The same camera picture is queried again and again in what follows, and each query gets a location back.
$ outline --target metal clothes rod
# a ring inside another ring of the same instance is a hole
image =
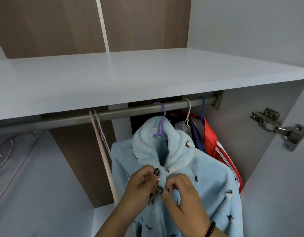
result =
[[[216,97],[206,98],[205,103],[206,105],[211,105],[215,102],[215,100]],[[200,98],[195,100],[190,100],[190,103],[192,107],[203,105],[203,101]],[[173,111],[173,110],[178,110],[188,107],[188,103],[186,100],[166,102],[163,104],[167,111]],[[105,121],[105,120],[112,120],[123,117],[140,116],[140,115],[157,113],[162,111],[163,109],[160,105],[152,104],[152,105],[122,108],[117,110],[101,111],[98,112],[97,114],[101,121]],[[57,127],[70,126],[70,125],[79,125],[85,123],[91,123],[91,118],[89,114],[64,117],[64,118],[44,119],[39,121],[31,121],[31,122],[0,126],[0,135],[24,133],[30,131],[40,131],[40,130],[46,130],[46,129],[52,129]]]

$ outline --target cabinet door hinge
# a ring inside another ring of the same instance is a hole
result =
[[[268,132],[275,132],[280,134],[284,138],[283,147],[289,151],[294,151],[299,142],[304,137],[304,126],[296,124],[295,127],[282,127],[278,122],[280,113],[270,108],[266,108],[265,111],[252,112],[251,118],[259,123],[259,127]]]

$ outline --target black bracelet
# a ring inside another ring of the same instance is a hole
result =
[[[216,223],[213,221],[210,224],[210,226],[209,226],[209,228],[207,230],[207,234],[205,235],[205,237],[209,237],[212,234],[212,232],[214,231],[215,227],[216,227]]]

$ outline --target human hand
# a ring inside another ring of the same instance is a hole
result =
[[[174,189],[177,189],[180,194],[179,205],[176,205],[169,194]],[[211,222],[197,190],[187,175],[179,173],[171,177],[161,197],[177,228],[184,236],[204,237],[206,235]]]
[[[147,204],[154,201],[159,170],[152,166],[144,166],[133,173],[117,208],[123,218],[130,223],[144,210]]]

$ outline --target fingernail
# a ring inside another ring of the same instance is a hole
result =
[[[161,187],[161,186],[158,186],[157,187],[157,191],[158,191],[158,193],[161,195],[161,194],[163,194],[163,188]]]
[[[159,175],[159,169],[158,169],[158,168],[156,168],[156,169],[154,170],[154,175],[156,175],[156,176]]]

